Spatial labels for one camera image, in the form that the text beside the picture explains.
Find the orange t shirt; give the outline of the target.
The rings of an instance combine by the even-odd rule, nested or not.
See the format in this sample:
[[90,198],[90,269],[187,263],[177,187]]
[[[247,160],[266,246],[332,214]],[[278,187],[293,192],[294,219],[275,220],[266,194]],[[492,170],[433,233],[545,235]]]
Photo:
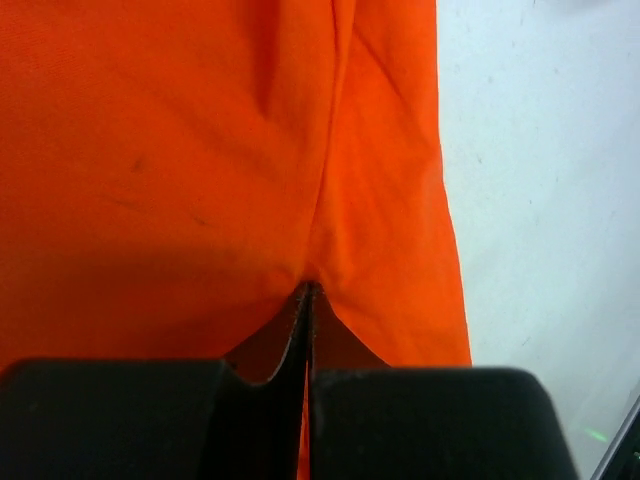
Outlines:
[[1,367],[467,367],[433,1],[5,1]]

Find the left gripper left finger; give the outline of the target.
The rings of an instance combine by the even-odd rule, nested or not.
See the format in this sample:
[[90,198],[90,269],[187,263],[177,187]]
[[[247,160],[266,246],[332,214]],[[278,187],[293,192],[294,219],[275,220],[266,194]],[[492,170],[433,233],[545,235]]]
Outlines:
[[293,479],[309,289],[261,383],[217,360],[28,359],[1,376],[5,479]]

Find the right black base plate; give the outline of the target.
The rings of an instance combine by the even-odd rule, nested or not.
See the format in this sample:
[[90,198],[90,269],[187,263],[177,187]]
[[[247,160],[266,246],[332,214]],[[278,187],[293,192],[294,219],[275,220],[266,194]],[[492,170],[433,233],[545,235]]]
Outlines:
[[592,479],[639,480],[639,432],[629,430],[616,439]]

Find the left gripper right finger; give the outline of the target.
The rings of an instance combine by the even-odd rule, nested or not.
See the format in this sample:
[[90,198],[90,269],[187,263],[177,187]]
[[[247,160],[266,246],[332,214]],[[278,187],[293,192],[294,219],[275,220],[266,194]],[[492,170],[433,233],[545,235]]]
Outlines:
[[333,360],[322,287],[307,286],[311,479],[575,479],[556,410],[509,367],[351,368]]

